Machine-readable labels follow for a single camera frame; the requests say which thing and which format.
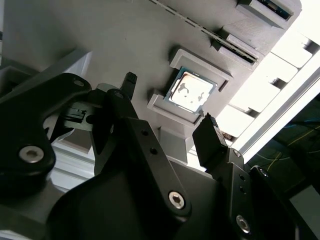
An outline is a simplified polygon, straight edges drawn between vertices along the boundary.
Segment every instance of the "gray 3d-printed part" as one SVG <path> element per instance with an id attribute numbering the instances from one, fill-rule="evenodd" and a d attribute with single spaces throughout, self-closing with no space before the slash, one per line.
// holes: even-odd
<path id="1" fill-rule="evenodd" d="M 220 89 L 226 81 L 234 79 L 231 73 L 181 47 L 172 54 L 170 67 L 174 69 L 180 69 L 181 67 L 190 69 L 193 72 L 217 83 L 218 89 Z"/>
<path id="2" fill-rule="evenodd" d="M 248 17 L 285 30 L 302 10 L 299 0 L 240 0 L 236 8 Z"/>
<path id="3" fill-rule="evenodd" d="M 161 2 L 159 2 L 158 0 L 149 0 L 150 2 L 162 7 L 163 9 L 165 9 L 167 12 L 181 18 L 182 20 L 184 20 L 186 23 L 188 23 L 189 25 L 191 25 L 194 28 L 197 28 L 198 30 L 200 30 L 201 32 L 203 32 L 204 34 L 207 34 L 210 38 L 214 39 L 215 41 L 217 41 L 218 43 L 220 43 L 221 45 L 225 46 L 225 48 L 228 48 L 234 52 L 236 52 L 237 54 L 239 54 L 240 56 L 244 56 L 245 58 L 250 59 L 251 61 L 255 62 L 256 59 L 254 58 L 254 56 L 250 55 L 248 52 L 246 52 L 245 50 L 238 48 L 235 45 L 230 44 L 229 42 L 225 41 L 222 37 L 220 37 L 218 34 L 206 29 L 204 26 L 201 26 L 200 24 L 196 23 L 194 20 L 190 19 L 187 16 L 182 15 L 181 13 L 177 12 L 174 8 L 167 6 Z"/>
<path id="4" fill-rule="evenodd" d="M 252 61 L 249 58 L 239 55 L 237 52 L 233 51 L 232 49 L 226 48 L 225 46 L 221 45 L 219 42 L 215 40 L 212 41 L 211 46 L 214 47 L 222 55 L 225 55 L 226 57 L 234 60 L 238 64 L 241 64 L 242 66 L 250 70 L 254 70 L 256 66 L 261 62 L 261 60 L 265 57 L 261 52 L 249 46 L 245 42 L 241 41 L 239 38 L 230 34 L 229 32 L 226 32 L 224 29 L 219 31 L 219 35 L 228 43 L 237 46 L 238 48 L 249 53 L 251 56 L 254 56 L 256 61 Z"/>
<path id="5" fill-rule="evenodd" d="M 91 55 L 91 52 L 87 52 L 86 50 L 83 50 L 81 48 L 76 48 L 71 53 L 61 58 L 55 64 L 49 66 L 44 71 L 19 84 L 14 89 L 14 91 L 2 97 L 0 103 L 20 93 L 23 93 L 41 83 L 44 83 L 45 81 L 54 78 L 55 76 L 62 73 L 73 73 L 80 77 L 84 77 L 91 60 Z"/>
<path id="6" fill-rule="evenodd" d="M 159 142 L 168 159 L 187 164 L 186 137 L 166 127 L 159 129 Z"/>

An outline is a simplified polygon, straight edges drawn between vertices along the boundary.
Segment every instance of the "gray surface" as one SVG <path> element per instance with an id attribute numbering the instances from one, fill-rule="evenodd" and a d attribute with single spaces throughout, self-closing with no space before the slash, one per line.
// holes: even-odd
<path id="1" fill-rule="evenodd" d="M 320 195 L 317 191 L 310 186 L 291 198 L 291 202 L 316 237 L 320 239 Z"/>
<path id="2" fill-rule="evenodd" d="M 163 0 L 204 27 L 223 26 L 266 55 L 283 29 L 265 26 L 236 10 L 236 0 Z M 204 108 L 216 117 L 251 74 L 210 48 L 207 35 L 148 0 L 10 0 L 5 4 L 3 55 L 37 71 L 74 47 L 93 51 L 86 79 L 119 87 L 128 71 L 138 76 L 133 105 L 153 129 L 165 126 L 190 136 L 192 129 L 147 109 L 148 91 L 164 90 L 173 72 L 169 52 L 182 46 L 230 72 L 232 84 Z"/>
<path id="3" fill-rule="evenodd" d="M 159 142 L 166 156 L 187 163 L 186 139 L 165 127 L 159 129 Z"/>
<path id="4" fill-rule="evenodd" d="M 33 240 L 43 239 L 46 221 L 55 203 L 64 193 L 49 181 L 38 194 L 0 200 L 0 230 L 11 230 Z"/>

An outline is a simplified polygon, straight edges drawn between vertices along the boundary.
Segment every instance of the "bright light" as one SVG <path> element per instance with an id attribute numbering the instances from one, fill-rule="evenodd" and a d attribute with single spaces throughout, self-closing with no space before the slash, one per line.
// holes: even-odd
<path id="1" fill-rule="evenodd" d="M 244 133 L 236 139 L 232 147 L 240 150 L 253 136 L 256 134 L 266 122 L 273 117 L 279 108 L 291 97 L 300 86 L 319 68 L 320 52 L 297 73 L 297 75 L 288 83 L 288 85 L 276 96 L 276 98 L 266 107 L 266 109 L 254 120 L 254 122 L 244 131 Z M 277 134 L 296 114 L 298 114 L 317 94 L 320 90 L 320 80 L 310 88 L 307 87 L 290 104 L 288 109 L 279 114 L 278 119 L 267 127 L 267 130 L 261 136 L 254 140 L 253 144 L 242 152 L 244 162 L 248 162 L 275 134 Z"/>
<path id="2" fill-rule="evenodd" d="M 275 98 L 280 89 L 272 84 L 255 79 L 242 86 L 231 99 L 231 105 L 247 111 L 253 109 L 261 113 L 265 107 Z"/>
<path id="3" fill-rule="evenodd" d="M 262 75 L 266 76 L 268 82 L 273 79 L 280 79 L 288 83 L 297 74 L 298 69 L 273 53 L 269 53 L 255 72 L 261 72 Z"/>
<path id="4" fill-rule="evenodd" d="M 304 36 L 288 30 L 271 51 L 295 67 L 302 68 L 312 57 L 312 53 L 303 48 L 304 44 L 306 44 Z"/>
<path id="5" fill-rule="evenodd" d="M 185 72 L 172 88 L 169 101 L 196 112 L 207 101 L 213 87 L 212 83 Z"/>
<path id="6" fill-rule="evenodd" d="M 236 108 L 227 105 L 216 118 L 221 131 L 239 137 L 242 132 L 253 122 L 254 118 Z"/>
<path id="7" fill-rule="evenodd" d="M 206 171 L 206 169 L 204 167 L 200 166 L 199 159 L 196 154 L 188 152 L 186 154 L 186 159 L 188 161 L 187 166 L 192 167 L 194 169 L 198 169 L 202 172 Z"/>
<path id="8" fill-rule="evenodd" d="M 228 140 L 228 139 L 225 139 L 225 143 L 226 143 L 229 147 L 231 147 L 231 145 L 233 144 L 233 142 L 230 141 L 230 140 Z"/>

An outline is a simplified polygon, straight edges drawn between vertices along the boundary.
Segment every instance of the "black plastic part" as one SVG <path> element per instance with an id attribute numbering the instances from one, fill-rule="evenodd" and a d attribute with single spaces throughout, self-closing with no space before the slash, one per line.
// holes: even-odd
<path id="1" fill-rule="evenodd" d="M 263 239 L 255 223 L 249 174 L 233 162 L 222 163 L 210 174 L 223 186 L 219 194 L 219 207 L 223 209 L 223 220 L 228 232 L 223 233 L 221 239 Z M 237 216 L 246 220 L 249 233 L 241 230 L 237 224 Z"/>
<path id="2" fill-rule="evenodd" d="M 39 191 L 55 165 L 55 154 L 43 123 L 76 97 L 91 90 L 84 79 L 70 73 L 61 74 L 0 104 L 0 190 L 5 197 L 23 196 Z M 28 163 L 19 157 L 26 146 L 37 146 L 44 152 L 42 160 Z"/>
<path id="3" fill-rule="evenodd" d="M 221 93 L 222 91 L 223 91 L 223 89 L 227 86 L 227 84 L 228 84 L 228 80 L 225 80 L 223 83 L 222 83 L 222 85 L 219 87 L 219 92 Z"/>
<path id="4" fill-rule="evenodd" d="M 128 164 L 129 188 L 146 235 L 149 239 L 172 239 L 192 213 L 190 199 L 177 174 L 147 121 L 123 118 L 115 124 L 114 131 L 119 135 L 119 141 L 101 174 L 107 174 L 118 165 Z M 182 209 L 170 203 L 171 191 L 183 196 Z M 150 209 L 156 217 L 151 216 Z"/>
<path id="5" fill-rule="evenodd" d="M 288 20 L 291 17 L 291 14 L 285 11 L 280 6 L 276 5 L 273 1 L 270 0 L 258 0 L 260 3 L 262 3 L 264 6 L 266 6 L 268 9 L 276 13 L 278 16 L 283 18 L 284 20 Z"/>
<path id="6" fill-rule="evenodd" d="M 97 118 L 92 129 L 96 157 L 99 159 L 109 158 L 111 154 L 114 156 L 115 148 L 122 145 L 123 151 L 130 153 L 130 160 L 139 165 L 139 176 L 144 175 L 143 182 L 151 185 L 149 187 L 154 192 L 151 193 L 150 190 L 149 198 L 153 198 L 154 202 L 158 201 L 163 210 L 167 209 L 172 212 L 171 215 L 176 215 L 178 222 L 185 222 L 191 213 L 191 204 L 148 122 L 138 119 L 129 97 L 120 90 L 109 90 L 103 106 L 108 109 L 101 109 L 101 116 Z M 170 203 L 170 191 L 184 196 L 183 209 L 177 210 Z"/>
<path id="7" fill-rule="evenodd" d="M 207 113 L 200 125 L 194 130 L 192 137 L 200 165 L 207 170 L 217 166 L 219 161 L 216 161 L 216 157 L 225 153 L 228 146 L 215 118 Z"/>
<path id="8" fill-rule="evenodd" d="M 90 105 L 101 109 L 103 107 L 105 97 L 106 97 L 106 92 L 96 88 L 95 90 L 92 90 L 91 92 L 89 92 L 86 101 Z"/>
<path id="9" fill-rule="evenodd" d="M 140 177 L 142 169 L 127 156 L 119 146 L 108 161 L 112 164 L 101 174 L 58 201 L 48 218 L 46 239 L 212 240 L 225 232 L 220 208 L 216 207 L 219 183 L 208 174 L 171 162 L 192 203 L 188 221 L 176 225 L 152 198 L 148 182 L 136 185 L 144 180 Z"/>
<path id="10" fill-rule="evenodd" d="M 132 100 L 132 97 L 134 96 L 136 83 L 137 83 L 137 75 L 135 75 L 132 72 L 128 72 L 125 75 L 125 78 L 120 90 L 124 92 L 129 97 L 130 100 Z"/>
<path id="11" fill-rule="evenodd" d="M 55 142 L 56 140 L 60 139 L 62 136 L 69 136 L 74 131 L 74 128 L 65 127 L 64 122 L 65 122 L 64 117 L 60 116 L 57 119 L 52 135 L 50 136 L 50 143 Z"/>
<path id="12" fill-rule="evenodd" d="M 101 92 L 91 95 L 92 102 L 101 104 L 101 109 L 95 115 L 96 121 L 91 133 L 95 175 L 101 172 L 118 144 L 118 137 L 111 134 L 115 129 L 115 123 L 124 117 L 138 118 L 129 97 L 124 92 L 110 89 L 107 93 L 103 92 L 103 97 Z"/>
<path id="13" fill-rule="evenodd" d="M 290 200 L 277 188 L 270 174 L 265 170 L 264 173 L 258 166 L 250 171 L 255 219 L 265 238 L 316 240 L 317 237 Z"/>

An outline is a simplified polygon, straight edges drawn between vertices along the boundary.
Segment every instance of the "screw hole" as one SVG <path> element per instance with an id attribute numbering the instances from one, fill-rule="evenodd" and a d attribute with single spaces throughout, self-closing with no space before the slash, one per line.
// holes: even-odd
<path id="1" fill-rule="evenodd" d="M 263 168 L 260 168 L 260 172 L 263 174 L 263 176 L 268 177 L 268 173 Z"/>
<path id="2" fill-rule="evenodd" d="M 94 124 L 95 116 L 94 116 L 94 115 L 89 115 L 89 116 L 86 117 L 85 121 L 86 121 L 88 124 Z"/>
<path id="3" fill-rule="evenodd" d="M 242 186 L 240 186 L 240 191 L 241 191 L 243 194 L 247 194 L 247 193 L 246 193 L 246 190 L 245 190 Z"/>
<path id="4" fill-rule="evenodd" d="M 152 153 L 153 155 L 157 155 L 158 151 L 155 148 L 150 148 L 150 153 Z"/>
<path id="5" fill-rule="evenodd" d="M 141 133 L 142 133 L 143 136 L 148 136 L 149 135 L 149 132 L 147 130 L 142 130 Z"/>
<path id="6" fill-rule="evenodd" d="M 172 199 L 177 204 L 179 204 L 181 202 L 180 198 L 177 195 L 173 195 Z"/>
<path id="7" fill-rule="evenodd" d="M 248 227 L 247 224 L 244 221 L 240 221 L 240 226 L 243 229 L 246 229 Z"/>
<path id="8" fill-rule="evenodd" d="M 36 158 L 38 157 L 38 153 L 34 150 L 29 150 L 26 152 L 26 155 L 30 158 Z"/>
<path id="9" fill-rule="evenodd" d="M 80 87 L 83 87 L 85 84 L 82 82 L 82 81 L 80 81 L 80 80 L 75 80 L 74 82 L 73 82 L 75 85 L 78 85 L 78 86 L 80 86 Z"/>
<path id="10" fill-rule="evenodd" d="M 112 124 L 112 126 L 110 127 L 110 133 L 113 134 L 115 130 L 115 126 Z"/>
<path id="11" fill-rule="evenodd" d="M 238 152 L 237 150 L 233 149 L 233 152 L 234 152 L 234 154 L 235 154 L 238 158 L 241 157 L 241 153 Z"/>
<path id="12" fill-rule="evenodd" d="M 114 95 L 116 95 L 118 98 L 120 98 L 120 99 L 123 99 L 124 98 L 124 96 L 121 94 L 121 92 L 119 92 L 119 91 L 115 91 L 114 92 Z"/>
<path id="13" fill-rule="evenodd" d="M 245 177 L 244 176 L 242 176 L 241 174 L 239 175 L 239 177 L 240 177 L 240 179 L 242 180 L 242 181 L 246 181 L 246 179 L 245 179 Z"/>

